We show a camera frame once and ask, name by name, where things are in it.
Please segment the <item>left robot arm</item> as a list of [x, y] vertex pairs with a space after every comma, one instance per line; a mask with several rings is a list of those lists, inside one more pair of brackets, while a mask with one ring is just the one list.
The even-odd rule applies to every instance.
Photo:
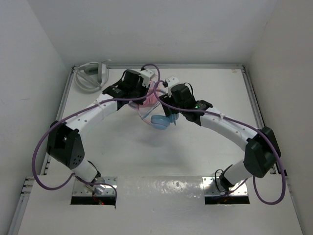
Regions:
[[125, 70], [123, 77], [106, 87], [87, 107], [86, 112], [75, 114], [61, 124], [53, 125], [48, 135], [47, 154], [65, 165], [83, 181], [93, 183], [100, 174], [85, 158], [83, 137], [104, 118], [130, 101], [142, 104], [154, 75], [155, 72], [149, 69]]

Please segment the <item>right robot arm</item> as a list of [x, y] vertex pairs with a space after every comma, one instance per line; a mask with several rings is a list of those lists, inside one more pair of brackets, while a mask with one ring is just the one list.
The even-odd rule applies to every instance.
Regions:
[[167, 94], [160, 96], [165, 117], [161, 121], [169, 125], [183, 115], [189, 122], [208, 128], [235, 143], [244, 151], [244, 159], [230, 165], [219, 176], [216, 187], [229, 191], [238, 182], [250, 177], [263, 178], [281, 156], [274, 132], [268, 128], [252, 129], [232, 122], [205, 100], [196, 100], [192, 91], [182, 83], [164, 82]]

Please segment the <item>white grey headphones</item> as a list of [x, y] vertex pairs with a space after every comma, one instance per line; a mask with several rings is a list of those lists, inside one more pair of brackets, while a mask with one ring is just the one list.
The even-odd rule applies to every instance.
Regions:
[[109, 68], [105, 60], [101, 62], [87, 62], [74, 70], [74, 82], [84, 93], [95, 93], [104, 88], [109, 79]]

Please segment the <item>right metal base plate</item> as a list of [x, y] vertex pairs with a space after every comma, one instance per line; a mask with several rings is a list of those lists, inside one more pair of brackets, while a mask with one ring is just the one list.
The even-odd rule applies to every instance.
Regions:
[[235, 186], [230, 187], [229, 191], [222, 189], [222, 186], [218, 186], [220, 190], [217, 189], [215, 181], [219, 184], [219, 177], [214, 176], [203, 177], [202, 186], [205, 196], [215, 197], [228, 194], [229, 196], [248, 196], [248, 190], [245, 180], [242, 180], [235, 184]]

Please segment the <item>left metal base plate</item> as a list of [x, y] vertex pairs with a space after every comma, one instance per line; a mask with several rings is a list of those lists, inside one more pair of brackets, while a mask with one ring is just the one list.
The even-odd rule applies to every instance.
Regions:
[[92, 196], [93, 193], [95, 194], [95, 196], [103, 196], [103, 197], [116, 195], [113, 188], [117, 189], [117, 177], [103, 177], [102, 179], [100, 179], [100, 182], [109, 184], [111, 186], [107, 186], [103, 184], [97, 185], [97, 186], [89, 186], [89, 185], [85, 185], [78, 179], [75, 179], [72, 196], [77, 196], [77, 197]]

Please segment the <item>blue pink cat-ear headphones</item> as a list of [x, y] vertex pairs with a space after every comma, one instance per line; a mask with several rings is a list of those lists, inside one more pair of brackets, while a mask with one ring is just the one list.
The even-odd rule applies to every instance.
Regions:
[[142, 121], [144, 121], [146, 124], [149, 126], [157, 129], [157, 130], [165, 130], [167, 129], [172, 123], [176, 125], [176, 122], [179, 118], [179, 114], [170, 114], [168, 117], [163, 116], [163, 115], [152, 115], [150, 117], [150, 120], [148, 120], [148, 117], [150, 113], [156, 109], [161, 103], [158, 101], [154, 106], [152, 107], [147, 107], [149, 108], [148, 111], [146, 111], [144, 114], [141, 113], [140, 108], [138, 107], [139, 104], [134, 103], [131, 101], [128, 106], [131, 107], [132, 109], [137, 111], [137, 114], [141, 118]]

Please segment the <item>metal base plate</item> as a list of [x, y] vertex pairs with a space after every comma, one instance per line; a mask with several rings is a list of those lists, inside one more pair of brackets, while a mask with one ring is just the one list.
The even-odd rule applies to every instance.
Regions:
[[117, 177], [103, 177], [102, 179], [100, 179], [100, 182], [109, 184], [111, 186], [107, 186], [103, 184], [97, 185], [97, 186], [89, 186], [89, 185], [85, 185], [78, 179], [75, 179], [72, 196], [77, 196], [77, 197], [92, 196], [93, 193], [95, 194], [95, 196], [103, 196], [103, 197], [116, 195], [113, 188], [117, 189]]
[[202, 186], [205, 196], [215, 197], [228, 194], [229, 196], [248, 196], [248, 190], [245, 180], [242, 180], [235, 184], [235, 186], [230, 187], [229, 191], [222, 189], [222, 186], [218, 186], [220, 190], [217, 189], [215, 181], [219, 184], [219, 177], [214, 176], [203, 177]]

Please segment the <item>aluminium table frame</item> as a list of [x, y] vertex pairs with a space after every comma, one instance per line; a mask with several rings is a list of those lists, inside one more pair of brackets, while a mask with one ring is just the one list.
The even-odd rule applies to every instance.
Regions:
[[[242, 74], [242, 78], [246, 89], [244, 93], [247, 95], [249, 99], [249, 103], [251, 105], [251, 111], [253, 112], [253, 116], [256, 122], [257, 127], [261, 128], [265, 125], [264, 119], [262, 117], [260, 106], [257, 101], [255, 90], [252, 85], [251, 79], [247, 72], [247, 68], [244, 65], [236, 65], [236, 64], [226, 64], [226, 65], [201, 65], [201, 64], [159, 64], [158, 65], [161, 70], [229, 70], [233, 73], [240, 72]], [[57, 113], [57, 119], [60, 119], [65, 112], [66, 105], [68, 103], [70, 93], [74, 92], [74, 71], [78, 68], [78, 65], [74, 65], [68, 75], [67, 83], [63, 92], [63, 96], [61, 99], [60, 107]], [[23, 183], [23, 187], [21, 190], [19, 202], [17, 204], [17, 208], [15, 210], [10, 228], [9, 235], [17, 235], [21, 229], [21, 224], [23, 217], [25, 215], [25, 211], [27, 208], [27, 204], [31, 195], [31, 191], [33, 185], [35, 184], [35, 180], [33, 176], [27, 176]]]

